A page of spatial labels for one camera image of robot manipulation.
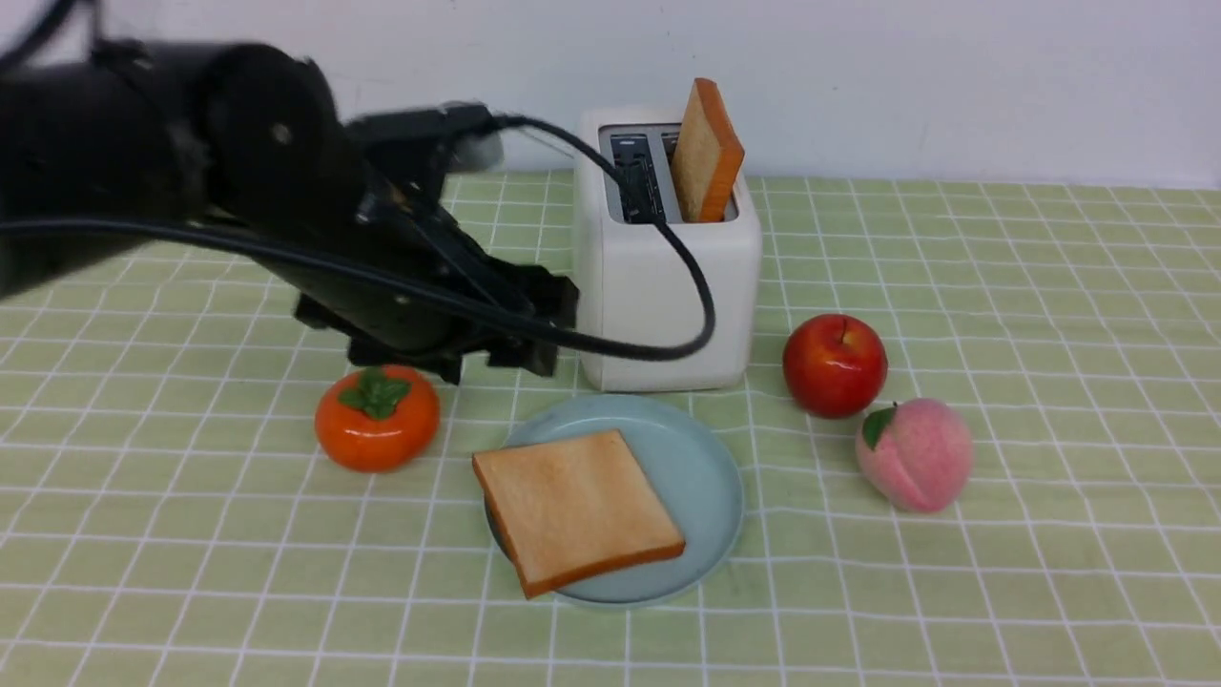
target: fake bread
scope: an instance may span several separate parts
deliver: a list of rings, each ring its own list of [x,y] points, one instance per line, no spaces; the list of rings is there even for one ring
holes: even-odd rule
[[[724,220],[745,156],[717,83],[695,79],[670,162],[683,221]]]
[[[526,599],[686,549],[617,430],[482,451],[473,465]]]

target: robotic arm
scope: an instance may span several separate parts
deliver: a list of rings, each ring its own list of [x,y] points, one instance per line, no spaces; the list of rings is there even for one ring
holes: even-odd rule
[[[0,56],[0,300],[175,240],[248,255],[292,284],[295,317],[346,334],[353,365],[449,384],[476,351],[551,377],[560,347],[665,361],[711,338],[708,284],[661,217],[705,309],[703,329],[675,348],[573,331],[570,279],[486,254],[442,206],[447,174],[497,161],[499,133],[515,127],[565,140],[631,193],[578,137],[477,103],[344,123],[316,65],[258,43],[95,34],[83,61],[26,66],[74,2],[53,2]]]

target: red apple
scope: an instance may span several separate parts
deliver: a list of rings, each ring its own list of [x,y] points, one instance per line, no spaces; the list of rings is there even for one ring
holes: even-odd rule
[[[784,382],[811,415],[827,420],[853,416],[882,393],[890,362],[882,337],[845,314],[803,321],[784,347]]]

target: light blue plate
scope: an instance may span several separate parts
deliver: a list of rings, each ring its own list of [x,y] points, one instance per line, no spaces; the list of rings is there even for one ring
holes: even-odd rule
[[[578,397],[519,426],[505,447],[523,447],[618,430],[653,491],[686,538],[678,559],[642,564],[570,584],[557,595],[579,605],[640,608],[661,604],[700,583],[729,556],[746,510],[733,455],[691,416],[645,397]],[[485,499],[487,525],[504,545]]]

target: white toaster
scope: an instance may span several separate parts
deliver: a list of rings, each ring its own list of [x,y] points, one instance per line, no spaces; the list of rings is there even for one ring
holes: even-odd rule
[[[606,393],[709,390],[737,384],[746,372],[755,328],[763,236],[746,181],[739,173],[720,222],[684,223],[669,155],[684,109],[625,106],[587,111],[578,134],[642,192],[703,270],[717,311],[708,345],[670,362],[580,354],[584,377]],[[576,327],[584,333],[674,347],[702,322],[700,297],[686,266],[652,223],[632,223],[619,187],[578,155],[574,177],[573,279],[580,288]]]

